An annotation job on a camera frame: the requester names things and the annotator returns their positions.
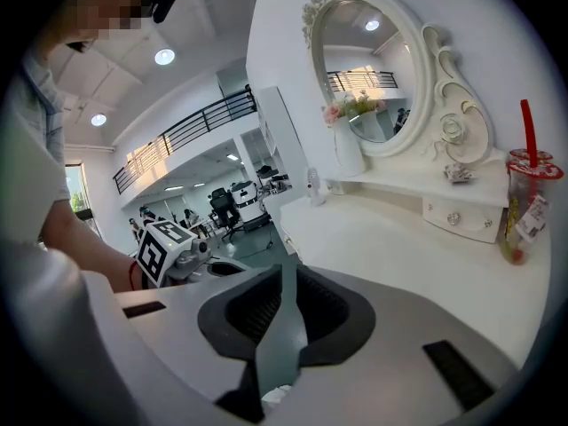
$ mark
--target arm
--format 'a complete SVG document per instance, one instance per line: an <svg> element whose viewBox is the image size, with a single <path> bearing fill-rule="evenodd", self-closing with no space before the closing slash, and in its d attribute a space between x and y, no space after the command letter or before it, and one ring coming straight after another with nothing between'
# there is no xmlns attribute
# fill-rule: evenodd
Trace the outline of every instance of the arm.
<svg viewBox="0 0 568 426"><path fill-rule="evenodd" d="M58 249L71 257L82 270L104 274L114 292L130 291L128 270L131 257L107 246L89 226L75 216L68 201L56 201L43 223L45 246ZM134 268L132 282L142 288L142 270Z"/></svg>

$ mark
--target recessed light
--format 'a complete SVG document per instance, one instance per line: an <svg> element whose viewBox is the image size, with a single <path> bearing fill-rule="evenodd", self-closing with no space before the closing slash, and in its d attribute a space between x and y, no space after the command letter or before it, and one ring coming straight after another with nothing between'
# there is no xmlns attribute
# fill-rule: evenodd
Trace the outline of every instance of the recessed light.
<svg viewBox="0 0 568 426"><path fill-rule="evenodd" d="M156 60L156 63L158 65L163 66L163 65L168 65L169 63L174 61L175 57L176 57L176 54L174 53L174 51L172 49L162 49L161 51L159 51L156 54L154 59Z"/></svg>
<svg viewBox="0 0 568 426"><path fill-rule="evenodd" d="M100 126L101 124L105 124L106 121L107 117L104 114L96 114L91 118L91 124L93 126Z"/></svg>
<svg viewBox="0 0 568 426"><path fill-rule="evenodd" d="M372 32L373 30L377 30L379 28L379 21L377 19L371 19L366 25L365 28Z"/></svg>

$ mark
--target black railing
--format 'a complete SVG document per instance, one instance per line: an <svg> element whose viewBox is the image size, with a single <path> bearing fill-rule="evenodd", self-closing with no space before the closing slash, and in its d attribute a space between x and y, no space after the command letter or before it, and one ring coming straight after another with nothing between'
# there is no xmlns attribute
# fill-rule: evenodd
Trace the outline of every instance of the black railing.
<svg viewBox="0 0 568 426"><path fill-rule="evenodd" d="M332 91L398 88L388 71L328 71L327 79Z"/></svg>
<svg viewBox="0 0 568 426"><path fill-rule="evenodd" d="M209 104L166 129L136 153L113 177L118 193L134 183L144 172L164 160L182 146L232 120L256 112L256 102L250 87Z"/></svg>

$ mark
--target flower vase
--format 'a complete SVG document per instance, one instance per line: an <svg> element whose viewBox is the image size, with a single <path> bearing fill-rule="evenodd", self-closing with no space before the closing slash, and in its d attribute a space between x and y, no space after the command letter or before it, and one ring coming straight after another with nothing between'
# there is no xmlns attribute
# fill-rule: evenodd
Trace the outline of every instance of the flower vase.
<svg viewBox="0 0 568 426"><path fill-rule="evenodd" d="M363 134L368 140L374 142L389 140L383 127L378 122L376 111L372 110L370 112L365 112L359 116L359 119L361 120Z"/></svg>
<svg viewBox="0 0 568 426"><path fill-rule="evenodd" d="M335 141L335 158L339 163L340 171L346 177L355 177L367 170L363 154L359 148L359 141L347 117L341 117L333 124Z"/></svg>

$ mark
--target red cup lid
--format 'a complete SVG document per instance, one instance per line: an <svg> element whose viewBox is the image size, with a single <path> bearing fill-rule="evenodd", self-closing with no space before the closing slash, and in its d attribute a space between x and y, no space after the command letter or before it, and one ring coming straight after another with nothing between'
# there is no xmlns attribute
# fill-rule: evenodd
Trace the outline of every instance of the red cup lid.
<svg viewBox="0 0 568 426"><path fill-rule="evenodd" d="M516 148L515 150L511 150L509 153L516 158L524 160L530 159L529 152L526 148ZM543 152L542 150L537 150L536 157L539 161L548 161L552 159L552 154Z"/></svg>
<svg viewBox="0 0 568 426"><path fill-rule="evenodd" d="M564 176L562 169L552 162L541 161L536 167L531 167L529 160L514 159L507 163L507 167L515 172L540 180L559 180Z"/></svg>

